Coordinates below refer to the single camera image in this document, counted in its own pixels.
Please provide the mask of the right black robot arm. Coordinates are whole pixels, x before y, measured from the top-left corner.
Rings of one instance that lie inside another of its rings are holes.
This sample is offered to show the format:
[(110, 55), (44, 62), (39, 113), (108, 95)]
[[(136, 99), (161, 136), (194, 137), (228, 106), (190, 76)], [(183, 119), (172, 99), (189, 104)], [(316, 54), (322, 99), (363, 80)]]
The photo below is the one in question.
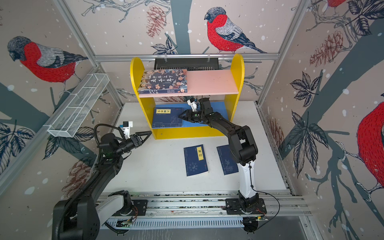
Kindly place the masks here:
[(245, 213), (252, 212), (259, 203), (255, 181), (255, 160), (258, 147), (253, 133), (248, 126), (239, 126), (225, 119), (213, 110), (209, 98), (187, 100), (190, 109), (179, 115), (179, 118), (190, 122), (207, 125), (220, 131), (228, 138), (232, 159), (240, 168), (239, 204)]

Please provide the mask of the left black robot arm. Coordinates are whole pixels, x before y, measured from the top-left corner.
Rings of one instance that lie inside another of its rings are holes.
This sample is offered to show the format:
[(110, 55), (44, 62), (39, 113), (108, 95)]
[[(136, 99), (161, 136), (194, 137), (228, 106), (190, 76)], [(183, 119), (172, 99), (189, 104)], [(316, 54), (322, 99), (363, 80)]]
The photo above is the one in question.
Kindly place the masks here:
[(125, 160), (123, 154), (142, 146), (152, 134), (150, 131), (136, 132), (126, 138), (121, 129), (118, 131), (120, 137), (108, 133), (95, 138), (99, 154), (93, 175), (68, 200), (55, 205), (53, 240), (94, 240), (101, 225), (116, 212), (138, 215), (128, 191), (112, 193), (97, 204), (103, 190), (121, 170)]

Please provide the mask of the large illustrated colourful book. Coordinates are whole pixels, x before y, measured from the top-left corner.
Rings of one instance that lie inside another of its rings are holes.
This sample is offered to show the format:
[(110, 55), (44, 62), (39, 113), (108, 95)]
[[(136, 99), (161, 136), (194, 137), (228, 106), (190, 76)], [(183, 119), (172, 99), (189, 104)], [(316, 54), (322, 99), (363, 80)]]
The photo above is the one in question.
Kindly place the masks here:
[(144, 71), (138, 88), (140, 95), (187, 93), (187, 69)]

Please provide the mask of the blue book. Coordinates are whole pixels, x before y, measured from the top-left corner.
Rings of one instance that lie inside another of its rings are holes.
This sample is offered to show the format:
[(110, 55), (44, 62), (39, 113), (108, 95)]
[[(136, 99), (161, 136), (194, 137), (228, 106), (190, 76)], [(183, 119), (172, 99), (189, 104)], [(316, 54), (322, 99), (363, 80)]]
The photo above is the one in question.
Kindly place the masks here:
[(239, 169), (236, 162), (232, 158), (232, 153), (230, 151), (229, 145), (218, 146), (217, 151), (224, 175), (226, 176), (238, 173)]
[(203, 145), (184, 148), (184, 157), (187, 177), (209, 172)]
[(183, 120), (179, 118), (184, 112), (182, 108), (155, 108), (152, 120), (153, 129), (180, 128)]

